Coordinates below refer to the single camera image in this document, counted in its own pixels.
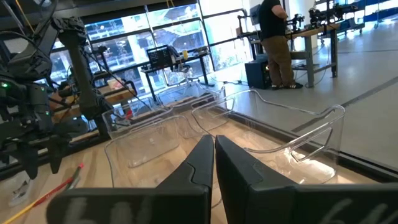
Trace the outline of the green pencil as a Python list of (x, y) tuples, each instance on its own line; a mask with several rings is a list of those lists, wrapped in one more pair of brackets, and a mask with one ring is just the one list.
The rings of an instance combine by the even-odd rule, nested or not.
[(67, 186), (65, 187), (66, 190), (70, 189), (71, 186), (73, 185), (73, 183), (77, 180), (77, 178), (80, 175), (80, 171), (81, 171), (81, 166), (77, 167), (76, 171), (74, 172), (73, 176), (72, 176), (72, 181), (67, 184)]

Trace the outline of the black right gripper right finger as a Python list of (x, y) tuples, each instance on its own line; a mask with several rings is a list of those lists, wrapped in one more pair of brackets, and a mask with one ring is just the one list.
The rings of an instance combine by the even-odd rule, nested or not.
[(297, 184), (224, 135), (215, 152), (228, 224), (398, 224), (398, 184)]

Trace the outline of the wooden top workbench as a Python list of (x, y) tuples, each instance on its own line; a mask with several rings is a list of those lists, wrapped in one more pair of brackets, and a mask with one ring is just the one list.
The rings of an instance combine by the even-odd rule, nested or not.
[[(332, 77), (336, 78), (338, 76), (338, 49), (337, 49), (337, 29), (340, 27), (340, 24), (327, 24), (325, 26), (306, 30), (304, 32), (299, 32), (296, 34), (288, 34), (287, 36), (291, 39), (295, 39), (297, 37), (303, 37), (305, 42), (305, 50), (302, 51), (293, 51), (290, 53), (292, 60), (305, 60), (304, 68), (294, 68), (294, 70), (306, 70), (307, 71), (307, 86), (309, 88), (313, 88), (314, 84), (314, 74), (326, 71), (328, 68), (331, 69)], [(313, 64), (313, 50), (312, 50), (312, 36), (317, 35), (321, 32), (330, 31), (330, 48), (329, 48), (329, 56), (330, 63), (327, 65), (314, 68)]]

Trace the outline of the yellow pencil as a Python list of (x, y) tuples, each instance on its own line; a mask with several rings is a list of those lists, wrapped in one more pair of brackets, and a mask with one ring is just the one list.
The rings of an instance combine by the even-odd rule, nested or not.
[[(81, 168), (84, 168), (84, 163), (81, 163), (79, 166), (81, 166)], [(45, 202), (47, 199), (49, 199), (55, 193), (59, 192), (60, 190), (66, 190), (65, 187), (67, 186), (67, 184), (69, 184), (72, 181), (72, 176), (69, 177), (66, 181), (62, 182), (56, 188), (54, 188), (51, 191), (47, 192), (46, 194), (44, 194), (43, 196), (38, 198), (36, 201), (32, 202), (31, 204), (29, 204), (28, 206), (23, 208), (21, 211), (17, 212), (15, 215), (13, 215), (11, 218), (9, 218), (6, 221), (4, 221), (2, 224), (10, 224), (10, 223), (12, 223), (14, 220), (18, 219), (20, 216), (22, 216), (23, 214), (27, 213), (32, 208), (34, 208), (34, 207), (40, 205), (41, 203)]]

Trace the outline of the black desk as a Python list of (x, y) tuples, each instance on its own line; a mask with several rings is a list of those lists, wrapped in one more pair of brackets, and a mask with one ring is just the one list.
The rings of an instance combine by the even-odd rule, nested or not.
[[(204, 58), (205, 56), (207, 56), (208, 54), (209, 54), (209, 51), (202, 52), (202, 53), (197, 53), (197, 54), (195, 54), (195, 55), (189, 56), (189, 58), (188, 58), (187, 60), (185, 60), (183, 57), (178, 57), (178, 58), (175, 59), (175, 61), (173, 61), (174, 64), (173, 64), (171, 67), (165, 67), (165, 68), (170, 68), (171, 70), (173, 70), (173, 68), (174, 68), (175, 66), (177, 66), (177, 65), (184, 65), (184, 64), (187, 63), (187, 62), (191, 62), (191, 61), (193, 61), (193, 60), (199, 60), (199, 61), (200, 61), (200, 65), (201, 65), (201, 70), (202, 70), (202, 75), (201, 75), (201, 76), (204, 78), (204, 82), (200, 82), (200, 84), (201, 84), (201, 85), (208, 86), (208, 87), (214, 87), (214, 84), (211, 84), (211, 83), (209, 83), (209, 81), (208, 81), (208, 77), (207, 77), (207, 73), (206, 73), (206, 68), (205, 68), (205, 61), (204, 61), (204, 59), (203, 59), (203, 58)], [(163, 70), (163, 69), (165, 69), (165, 68), (162, 68), (162, 69), (159, 69), (159, 68), (152, 69), (151, 67), (149, 67), (149, 68), (144, 68), (144, 67), (143, 67), (143, 69), (141, 70), (141, 72), (145, 73), (146, 80), (147, 80), (148, 85), (149, 85), (149, 88), (150, 88), (150, 93), (151, 93), (152, 98), (153, 98), (153, 100), (155, 101), (156, 104), (159, 104), (159, 101), (157, 100), (157, 97), (156, 97), (156, 95), (155, 95), (155, 91), (154, 91), (154, 89), (153, 89), (152, 82), (151, 82), (151, 80), (150, 80), (150, 78), (149, 78), (149, 75), (150, 75), (151, 73), (154, 73), (154, 72), (156, 72), (156, 71), (158, 71), (158, 70)]]

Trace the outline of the black monitor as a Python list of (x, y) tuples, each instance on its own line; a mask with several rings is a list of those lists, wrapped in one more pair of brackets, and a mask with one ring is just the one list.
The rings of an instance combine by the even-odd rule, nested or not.
[(168, 45), (147, 49), (146, 53), (152, 69), (171, 67), (174, 64)]

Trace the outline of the black computer tower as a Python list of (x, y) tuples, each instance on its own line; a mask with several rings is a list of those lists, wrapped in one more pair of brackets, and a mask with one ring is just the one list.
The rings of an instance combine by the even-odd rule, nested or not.
[(269, 75), (268, 55), (259, 54), (255, 60), (244, 64), (246, 79), (250, 88), (268, 89), (272, 85)]

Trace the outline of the person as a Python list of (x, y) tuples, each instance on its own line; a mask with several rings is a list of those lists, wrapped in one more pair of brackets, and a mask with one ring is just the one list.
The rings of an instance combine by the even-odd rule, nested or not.
[(259, 8), (261, 44), (268, 55), (271, 88), (301, 89), (294, 79), (292, 58), (286, 38), (287, 13), (279, 0), (263, 0)]

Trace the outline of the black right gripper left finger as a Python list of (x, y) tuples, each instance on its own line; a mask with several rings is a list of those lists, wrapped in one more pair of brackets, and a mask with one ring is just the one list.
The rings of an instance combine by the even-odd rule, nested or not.
[(210, 224), (214, 142), (204, 135), (155, 188), (79, 188), (55, 196), (48, 224)]

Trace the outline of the blue shelving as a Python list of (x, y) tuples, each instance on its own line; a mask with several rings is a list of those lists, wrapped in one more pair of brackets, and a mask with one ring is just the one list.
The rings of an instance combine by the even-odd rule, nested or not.
[(343, 15), (340, 32), (359, 30), (362, 33), (365, 23), (376, 22), (375, 27), (384, 19), (398, 14), (398, 0), (336, 0), (338, 4), (351, 4), (358, 8), (356, 12)]

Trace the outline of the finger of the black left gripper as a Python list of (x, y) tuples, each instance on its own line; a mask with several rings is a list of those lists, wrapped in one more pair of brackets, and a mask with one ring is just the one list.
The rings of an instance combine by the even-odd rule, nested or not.
[(52, 136), (46, 143), (49, 154), (50, 167), (53, 174), (56, 174), (60, 168), (64, 153), (64, 142), (58, 136)]
[(18, 161), (30, 179), (35, 179), (38, 174), (38, 152), (27, 144), (18, 145)]

